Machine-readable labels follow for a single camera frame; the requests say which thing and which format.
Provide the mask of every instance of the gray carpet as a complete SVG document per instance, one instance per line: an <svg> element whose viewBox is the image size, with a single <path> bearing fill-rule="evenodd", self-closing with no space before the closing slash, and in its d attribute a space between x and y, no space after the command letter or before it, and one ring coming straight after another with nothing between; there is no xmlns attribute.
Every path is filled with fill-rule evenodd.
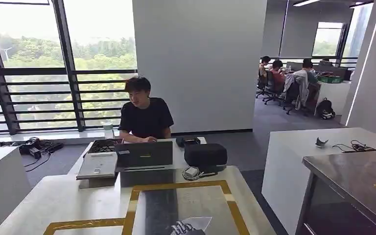
<svg viewBox="0 0 376 235"><path fill-rule="evenodd" d="M208 143L219 143L227 149L228 164L236 165L242 171L244 179L276 233L283 235L287 234L286 231L261 195L270 132L341 128L343 126L338 122L339 117L335 120L321 120L312 115L305 117L297 111L287 115L286 111L277 106L276 102L269 102L268 105L264 105L261 99L261 97L256 99L255 103L253 132L202 136L206 138ZM31 185L34 187L45 176L67 174L86 147L87 144L67 145L53 153L48 162L27 173ZM35 165L46 159L46 156L42 157ZM35 159L32 156L23 156L24 165L34 161Z"/></svg>

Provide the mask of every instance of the person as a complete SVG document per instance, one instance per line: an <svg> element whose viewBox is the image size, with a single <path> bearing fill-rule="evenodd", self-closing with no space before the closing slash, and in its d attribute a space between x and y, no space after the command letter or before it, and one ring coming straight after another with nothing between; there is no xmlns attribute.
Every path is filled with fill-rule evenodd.
<svg viewBox="0 0 376 235"><path fill-rule="evenodd" d="M258 77L264 77L267 78L266 68L264 66L268 65L271 58L269 56L263 56L261 59L261 63L258 66Z"/></svg>
<svg viewBox="0 0 376 235"><path fill-rule="evenodd" d="M149 97L150 89L145 77L126 81L124 90L130 102L122 107L119 131L127 142L156 142L171 137L172 115L163 99Z"/></svg>
<svg viewBox="0 0 376 235"><path fill-rule="evenodd" d="M302 70L307 72L307 81L309 84L315 85L318 83L318 79L316 79L313 73L313 63L310 61L310 59L304 59Z"/></svg>
<svg viewBox="0 0 376 235"><path fill-rule="evenodd" d="M283 62L281 60L275 60L272 64L271 72L273 73L273 78L276 85L281 86L284 83L284 74L282 71L279 71L283 67Z"/></svg>

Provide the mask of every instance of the sky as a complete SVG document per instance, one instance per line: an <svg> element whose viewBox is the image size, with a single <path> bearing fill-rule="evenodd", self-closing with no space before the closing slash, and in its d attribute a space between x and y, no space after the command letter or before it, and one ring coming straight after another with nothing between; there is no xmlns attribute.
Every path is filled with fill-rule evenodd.
<svg viewBox="0 0 376 235"><path fill-rule="evenodd" d="M72 42L84 45L135 35L132 0L64 0L64 4ZM0 34L59 41L52 5L0 4Z"/></svg>

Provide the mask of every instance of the backpack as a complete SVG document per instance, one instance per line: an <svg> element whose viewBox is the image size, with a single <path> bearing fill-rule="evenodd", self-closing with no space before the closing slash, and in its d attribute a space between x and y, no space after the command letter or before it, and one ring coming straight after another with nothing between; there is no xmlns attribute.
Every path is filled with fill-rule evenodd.
<svg viewBox="0 0 376 235"><path fill-rule="evenodd" d="M332 102L324 98L316 107L316 114L324 120L333 119L335 112L332 109Z"/></svg>

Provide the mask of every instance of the stainless steel surface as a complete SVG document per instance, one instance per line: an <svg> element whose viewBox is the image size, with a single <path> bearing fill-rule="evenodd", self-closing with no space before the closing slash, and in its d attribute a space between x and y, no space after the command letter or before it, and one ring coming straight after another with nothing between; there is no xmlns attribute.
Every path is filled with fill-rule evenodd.
<svg viewBox="0 0 376 235"><path fill-rule="evenodd" d="M376 151L304 157L303 163L376 224Z"/></svg>

